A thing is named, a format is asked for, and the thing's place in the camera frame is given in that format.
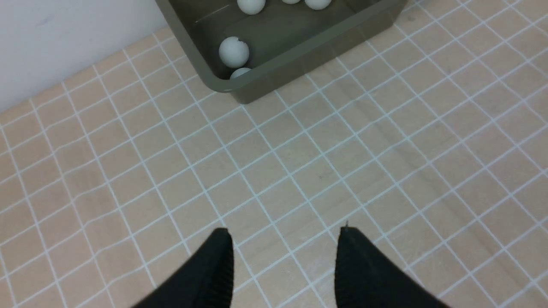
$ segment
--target gray plastic bin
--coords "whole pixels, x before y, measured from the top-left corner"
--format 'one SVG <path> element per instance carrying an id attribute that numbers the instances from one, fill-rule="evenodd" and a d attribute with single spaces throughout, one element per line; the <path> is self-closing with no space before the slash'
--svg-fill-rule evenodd
<path id="1" fill-rule="evenodd" d="M 407 0 L 332 0 L 320 11 L 267 0 L 251 16 L 236 0 L 156 2 L 204 84 L 247 104 L 389 28 Z M 232 80 L 218 54 L 230 36 L 249 45 L 252 69 Z"/>

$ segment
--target white grid line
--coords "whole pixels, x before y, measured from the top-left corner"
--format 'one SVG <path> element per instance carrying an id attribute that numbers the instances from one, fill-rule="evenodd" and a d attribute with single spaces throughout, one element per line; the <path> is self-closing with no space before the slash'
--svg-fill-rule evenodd
<path id="1" fill-rule="evenodd" d="M 4 138 L 6 139 L 6 135 L 5 135 L 5 132 L 4 132 L 4 128 L 3 127 L 0 127 L 0 130 L 2 131 L 2 134 L 4 136 Z M 42 235 L 42 232 L 40 231 L 39 229 L 39 226 L 38 226 L 38 219 L 36 218 L 36 213 L 34 211 L 34 209 L 32 208 L 31 206 L 31 202 L 28 198 L 28 193 L 27 193 L 27 189 L 25 187 L 25 184 L 23 182 L 23 179 L 21 177 L 21 174 L 19 173 L 19 170 L 17 168 L 17 165 L 15 164 L 15 158 L 13 156 L 13 153 L 12 153 L 12 150 L 9 146 L 9 144 L 7 144 L 7 147 L 8 147 L 8 152 L 9 154 L 11 155 L 11 159 L 12 161 L 14 162 L 14 167 L 15 167 L 15 171 L 17 173 L 17 176 L 19 178 L 19 182 L 21 184 L 21 187 L 23 189 L 23 193 L 25 195 L 25 202 L 27 203 L 27 206 L 29 207 L 29 210 L 31 212 L 31 216 L 32 216 L 32 220 L 34 221 L 34 224 L 33 224 L 33 227 L 36 227 L 36 230 L 38 231 L 38 235 L 40 237 L 40 242 L 42 244 L 42 248 L 44 249 L 44 251 L 47 250 L 48 246 L 46 245 L 45 243 L 45 240 L 44 240 L 44 236 Z M 57 290 L 59 292 L 59 294 L 63 294 L 62 291 L 61 291 L 61 286 L 59 285 L 59 280 L 57 278 L 57 274 L 55 273 L 55 270 L 53 268 L 53 263 L 52 263 L 52 260 L 51 260 L 51 257 L 49 256 L 49 253 L 46 253 L 45 254 L 46 256 L 46 259 L 48 260 L 48 265 L 49 265 L 49 270 L 52 271 L 52 276 L 53 276 L 53 279 L 54 279 L 54 284 L 55 286 L 57 287 Z M 10 285 L 10 290 L 12 291 L 12 296 L 13 296 L 13 299 L 14 299 L 14 304 L 15 304 L 15 308 L 19 307 L 19 303 L 16 301 L 16 297 L 15 297 L 15 293 L 13 291 L 13 286 L 11 285 L 11 281 L 9 280 L 9 275 L 8 275 L 8 272 L 6 271 L 5 272 L 5 275 L 6 275 L 6 280 L 8 282 L 8 284 Z M 61 296 L 61 299 L 62 299 L 62 303 L 63 303 L 63 306 L 65 308 L 67 308 L 67 303 L 65 301 L 65 298 L 63 296 Z"/>
<path id="2" fill-rule="evenodd" d="M 161 48 L 162 48 L 162 52 L 167 56 L 167 53 L 165 52 L 164 48 L 163 48 L 163 47 L 161 47 Z M 172 68 L 175 70 L 177 76 L 178 76 L 181 80 L 183 80 L 183 78 L 181 77 L 180 73 L 175 69 L 175 66 L 173 65 L 173 62 L 170 61 L 170 64 L 171 64 Z M 186 83 L 185 83 L 185 87 L 186 87 L 186 90 L 189 92 L 189 94 L 192 96 L 193 100 L 196 102 L 196 101 L 197 101 L 197 100 L 196 100 L 196 97 L 192 94 L 192 92 L 190 91 L 190 89 L 188 88 L 188 86 L 186 85 Z M 197 104 L 197 106 L 198 106 L 200 112 L 205 116 L 205 113 L 203 112 L 202 108 L 200 107 L 200 104 Z M 216 133 L 214 127 L 209 123 L 209 121 L 208 121 L 208 125 L 211 126 L 211 129 L 213 130 L 213 132 Z M 174 140 L 177 140 L 177 138 L 175 137 L 175 134 L 174 134 L 173 131 L 171 130 L 171 127 L 168 126 L 168 130 L 169 130 L 169 132 L 171 133 L 173 139 L 174 139 Z M 182 147 L 181 147 L 181 145 L 180 145 L 179 142 L 177 142 L 177 146 L 179 147 L 179 151 L 181 151 L 182 155 L 185 157 L 187 163 L 190 165 L 190 160 L 189 160 L 187 154 L 185 153 L 185 151 L 183 151 L 183 149 L 182 149 Z M 196 179 L 198 180 L 198 183 L 199 183 L 200 187 L 202 188 L 202 191 L 204 192 L 205 197 L 207 198 L 207 200 L 209 201 L 209 203 L 213 206 L 213 209 L 215 210 L 215 213 L 216 213 L 216 215 L 217 215 L 219 221 L 222 223 L 223 226 L 226 226 L 226 223 L 225 223 L 224 219 L 223 219 L 222 216 L 220 215 L 219 210 L 217 209 L 215 203 L 214 203 L 213 200 L 211 199 L 211 196 L 209 195 L 209 192 L 208 192 L 208 190 L 206 189 L 205 185 L 203 184 L 202 180 L 198 177 L 198 174 L 196 173 L 196 170 L 194 169 L 194 167 L 191 167 L 191 170 L 192 170 L 192 173 L 194 174 L 194 176 L 196 177 Z M 270 305 L 270 303 L 269 303 L 269 301 L 268 301 L 268 299 L 267 299 L 267 297 L 266 297 L 266 295 L 265 295 L 263 289 L 261 288 L 259 282 L 257 281 L 256 277 L 253 276 L 253 272 L 252 272 L 252 270 L 251 270 L 251 267 L 249 266 L 249 264 L 247 264 L 245 258 L 243 257 L 242 252 L 240 251 L 240 249 L 239 249 L 237 246 L 235 246 L 235 250 L 237 251 L 237 253 L 238 253 L 238 254 L 240 255 L 240 257 L 242 258 L 243 263 L 244 263 L 244 265 L 245 265 L 247 271 L 248 271 L 249 274 L 253 277 L 253 279 L 254 279 L 254 281 L 255 281 L 255 284 L 256 284 L 257 287 L 259 288 L 259 291 L 260 291 L 262 297 L 265 299 L 265 301 L 266 301 L 266 303 L 268 304 L 268 306 L 271 307 L 271 305 Z"/>
<path id="3" fill-rule="evenodd" d="M 102 80 L 100 80 L 100 82 L 101 82 L 102 87 L 103 87 L 104 90 L 106 91 L 105 85 L 103 84 Z M 66 91 L 66 87 L 65 87 L 64 82 L 62 83 L 62 86 L 63 86 L 63 88 L 64 88 L 65 91 Z M 70 103 L 72 104 L 72 107 L 73 107 L 74 110 L 76 111 L 76 108 L 74 107 L 74 103 L 72 102 L 72 98 L 71 98 L 70 96 L 68 97 L 68 100 L 70 101 Z M 79 122 L 79 124 L 80 124 L 80 127 L 82 128 L 82 130 L 84 130 L 84 125 L 82 124 L 82 120 L 80 119 L 80 117 L 79 117 L 78 115 L 76 115 L 76 117 L 77 117 L 77 119 L 78 119 L 78 122 Z M 100 161 L 99 161 L 99 159 L 98 159 L 98 156 L 97 156 L 97 153 L 95 152 L 95 149 L 91 146 L 91 145 L 92 145 L 92 142 L 91 142 L 91 140 L 89 139 L 89 135 L 88 135 L 85 131 L 84 131 L 84 135 L 85 135 L 85 138 L 87 139 L 87 142 L 88 142 L 89 145 L 90 145 L 90 149 L 91 149 L 91 151 L 92 151 L 92 153 L 93 153 L 93 156 L 95 157 L 95 160 L 94 160 L 94 161 L 96 161 L 96 163 L 97 163 L 97 165 L 98 165 L 99 169 L 101 170 L 101 173 L 102 173 L 102 175 L 103 175 L 103 177 L 104 177 L 104 180 L 106 181 L 106 186 L 109 188 L 110 193 L 111 193 L 112 196 L 114 197 L 114 201 L 115 201 L 116 207 L 117 207 L 118 209 L 120 209 L 120 204 L 119 204 L 119 202 L 118 202 L 118 198 L 117 198 L 116 194 L 114 193 L 114 190 L 112 189 L 112 186 L 111 186 L 110 182 L 108 181 L 108 177 L 106 176 L 105 170 L 103 169 L 103 167 L 102 167 L 102 165 L 101 165 L 101 163 L 100 163 Z M 135 249 L 137 250 L 137 252 L 138 252 L 138 254 L 139 254 L 139 257 L 140 257 L 140 259 L 141 259 L 141 262 L 142 262 L 143 264 L 146 264 L 146 263 L 145 263 L 145 259 L 144 259 L 143 255 L 142 255 L 141 249 L 139 248 L 139 245 L 137 244 L 137 240 L 136 240 L 135 237 L 133 236 L 133 234 L 132 234 L 132 232 L 131 232 L 131 228 L 129 227 L 129 224 L 128 224 L 128 222 L 127 222 L 127 219 L 125 218 L 125 215 L 124 215 L 124 213 L 123 213 L 121 210 L 120 210 L 120 216 L 122 217 L 122 219 L 123 219 L 123 221 L 124 221 L 124 224 L 125 224 L 125 227 L 127 228 L 129 234 L 131 235 L 131 239 L 132 239 L 133 245 L 135 245 Z M 153 286 L 156 286 L 156 285 L 154 284 L 153 279 L 152 279 L 152 275 L 150 274 L 149 268 L 145 266 L 145 270 L 146 270 L 146 273 L 147 273 L 147 275 L 148 275 L 148 277 L 149 277 L 149 279 L 150 279 L 152 285 L 153 285 Z"/>
<path id="4" fill-rule="evenodd" d="M 475 13 L 473 13 L 473 12 L 470 11 L 470 10 L 468 10 L 468 11 L 469 11 L 470 13 L 472 13 L 478 20 L 481 21 L 481 19 L 479 19 L 479 17 L 478 17 Z M 439 25 L 440 25 L 440 27 L 442 27 L 444 30 L 447 30 L 442 24 L 439 24 Z M 464 45 L 462 45 L 460 42 L 458 42 L 458 44 L 460 44 L 466 51 L 470 52 L 470 50 L 469 50 L 468 48 L 466 48 Z M 484 65 L 484 66 L 485 66 L 485 67 L 486 67 L 494 76 L 497 77 L 497 79 L 498 79 L 498 81 L 499 81 L 500 83 L 502 83 L 506 88 L 508 88 L 509 90 L 511 90 L 518 98 L 520 98 L 520 99 L 523 101 L 523 98 L 522 98 L 520 95 L 518 95 L 517 93 L 515 93 L 512 89 L 510 89 L 510 87 L 508 87 L 508 86 L 504 83 L 504 81 L 502 81 L 502 80 L 500 79 L 500 77 L 498 77 L 498 76 L 490 69 L 490 67 L 488 67 L 487 65 L 485 65 L 485 63 L 484 63 L 481 59 L 478 59 L 477 57 L 475 57 L 474 60 L 477 60 L 477 61 L 479 61 L 482 65 Z M 438 69 L 441 69 L 439 66 L 437 66 L 437 64 L 436 64 L 435 62 L 432 61 L 432 63 L 434 63 L 434 65 L 436 65 L 436 67 L 437 67 Z M 468 94 L 467 94 L 467 93 L 466 93 L 458 84 L 456 84 L 452 79 L 450 79 L 450 80 L 453 82 L 453 84 L 454 84 L 459 90 L 461 90 L 461 92 L 463 92 L 467 97 L 469 97 Z M 538 166 L 538 165 L 537 165 L 537 164 L 536 164 L 536 163 L 535 163 L 535 162 L 534 162 L 534 161 L 533 161 L 533 160 L 532 160 L 532 159 L 531 159 L 531 158 L 530 158 L 530 157 L 529 157 L 529 156 L 528 156 L 528 155 L 527 155 L 519 146 L 516 145 L 516 143 L 514 142 L 514 140 L 513 140 L 512 138 L 510 138 L 510 136 L 508 136 L 508 134 L 507 134 L 504 130 L 502 130 L 502 128 L 498 125 L 498 123 L 493 121 L 493 118 L 492 118 L 489 114 L 487 114 L 487 113 L 485 112 L 484 109 L 482 109 L 479 105 L 477 105 L 477 103 L 476 103 L 475 101 L 473 101 L 473 100 L 470 100 L 470 101 L 471 101 L 477 108 L 479 108 L 479 109 L 480 109 L 480 110 L 481 110 L 481 111 L 490 119 L 490 122 L 493 123 L 493 124 L 494 124 L 494 125 L 495 125 L 495 126 L 496 126 L 496 127 L 497 127 L 497 128 L 498 128 L 498 129 L 499 129 L 499 130 L 500 130 L 500 131 L 501 131 L 501 132 L 510 140 L 510 141 L 511 141 L 511 142 L 512 142 L 512 144 L 514 145 L 515 148 L 517 148 L 519 151 L 521 151 L 521 152 L 522 152 L 522 153 L 523 153 L 531 162 L 533 162 L 533 163 L 535 164 L 535 166 L 536 166 L 537 168 L 539 168 L 539 170 L 540 170 L 541 172 L 543 172 L 543 170 L 542 170 L 542 169 L 541 169 L 541 168 L 540 168 L 540 167 L 539 167 L 539 166 Z M 442 121 L 442 122 L 446 125 L 446 127 L 447 127 L 453 134 L 455 134 L 455 135 L 457 136 L 457 138 L 460 139 L 460 136 L 457 135 L 456 132 L 453 131 L 452 128 L 449 127 L 449 126 L 443 121 L 443 119 L 440 119 L 440 121 Z M 481 160 L 480 160 L 480 159 L 471 151 L 471 149 L 468 147 L 468 145 L 467 145 L 466 143 L 463 143 L 463 145 L 464 145 L 464 146 L 466 147 L 466 149 L 474 156 L 474 158 L 477 160 L 477 162 L 479 162 L 480 165 L 484 167 L 485 165 L 483 164 L 483 162 L 482 162 L 482 161 L 481 161 Z M 496 182 L 497 182 L 497 183 L 506 191 L 506 193 L 509 194 L 509 195 L 511 196 L 511 198 L 512 198 L 518 205 L 520 205 L 520 207 L 522 208 L 522 210 L 523 210 L 529 217 L 531 217 L 531 218 L 533 219 L 533 221 L 535 221 L 535 223 L 537 224 L 537 226 L 540 225 L 539 222 L 537 221 L 537 219 L 535 219 L 535 217 L 533 217 L 533 216 L 531 215 L 531 213 L 525 209 L 525 207 L 521 204 L 521 202 L 519 202 L 516 198 L 514 198 L 513 193 L 510 192 L 510 191 L 506 188 L 506 186 L 503 185 L 502 182 L 500 182 L 500 180 L 499 180 L 499 179 L 498 179 L 498 178 L 497 178 L 489 169 L 486 169 L 486 171 L 487 171 L 487 172 L 489 173 L 489 175 L 492 176 L 492 177 L 495 179 L 495 181 L 496 181 Z M 464 200 L 463 200 L 462 198 L 460 198 L 460 196 L 458 196 L 458 197 L 459 197 L 459 199 L 461 199 L 461 201 L 464 203 L 464 205 L 466 205 L 466 206 L 468 207 L 468 210 L 470 210 L 470 211 L 473 213 L 473 215 L 476 216 L 476 214 L 475 214 L 475 213 L 471 210 L 471 208 L 464 202 Z M 506 248 L 505 248 L 505 247 L 502 245 L 502 243 L 497 239 L 497 237 L 494 236 L 494 234 L 493 234 L 493 233 L 491 232 L 491 230 L 487 227 L 487 225 L 485 225 L 484 222 L 483 222 L 482 220 L 480 220 L 479 222 L 480 222 L 480 224 L 481 224 L 484 228 L 486 228 L 486 230 L 487 230 L 487 231 L 489 232 L 489 234 L 497 241 L 497 243 L 498 243 L 501 247 L 503 247 L 503 250 L 504 250 L 506 253 L 508 253 L 508 255 L 509 255 L 510 258 L 514 261 L 514 263 L 515 263 L 515 264 L 516 264 L 516 265 L 525 273 L 525 275 L 532 281 L 533 279 L 532 279 L 531 276 L 527 273 L 527 271 L 525 271 L 525 269 L 521 266 L 521 264 L 519 264 L 519 262 L 518 262 L 518 261 L 517 261 L 517 260 L 516 260 L 516 259 L 515 259 L 507 250 L 506 250 Z M 542 292 L 543 295 L 548 299 L 548 296 L 544 293 L 544 291 L 541 291 L 541 292 Z"/>
<path id="5" fill-rule="evenodd" d="M 40 124 L 40 128 L 44 131 L 44 125 L 42 124 L 42 120 L 40 120 L 39 116 L 38 116 L 38 113 L 36 111 L 36 107 L 34 106 L 34 104 L 32 103 L 32 99 L 30 99 L 30 102 L 31 102 L 31 105 L 32 105 L 32 109 L 34 110 L 35 112 L 35 115 L 36 115 L 36 118 L 38 119 L 38 123 Z M 49 140 L 49 137 L 47 135 L 44 136 L 45 137 L 45 140 L 46 142 L 48 143 L 48 147 L 50 149 L 51 152 L 53 152 L 53 146 Z M 63 175 L 63 172 L 61 170 L 61 167 L 59 166 L 59 161 L 57 159 L 57 157 L 55 155 L 53 155 L 53 159 L 55 160 L 55 165 L 57 166 L 57 169 L 59 171 L 59 174 L 61 175 L 61 181 L 63 183 L 63 188 L 66 190 L 66 192 L 69 191 L 69 188 L 68 186 L 66 185 L 66 181 L 65 181 L 65 177 Z M 82 224 L 82 219 L 80 218 L 80 214 L 78 213 L 78 210 L 76 209 L 76 206 L 74 205 L 73 201 L 71 200 L 69 205 L 72 205 L 72 209 L 74 210 L 75 214 L 76 214 L 76 218 L 78 219 L 78 224 L 80 225 L 80 228 L 82 230 L 82 234 L 84 234 L 84 238 L 85 238 L 85 241 L 88 245 L 88 248 L 89 248 L 89 251 L 92 252 L 93 249 L 92 249 L 92 244 L 91 242 L 89 241 L 89 238 L 88 238 L 88 235 L 85 231 L 85 228 L 84 228 L 84 225 Z M 103 277 L 103 274 L 99 268 L 99 263 L 97 262 L 97 259 L 95 258 L 95 256 L 93 255 L 93 262 L 95 264 L 95 267 L 97 268 L 97 272 L 99 273 L 99 277 L 101 278 L 101 281 L 103 283 L 103 285 L 106 285 L 105 283 L 105 279 Z M 109 299 L 111 301 L 111 303 L 114 305 L 114 301 L 112 300 L 112 296 L 110 295 L 110 292 L 109 292 Z"/>

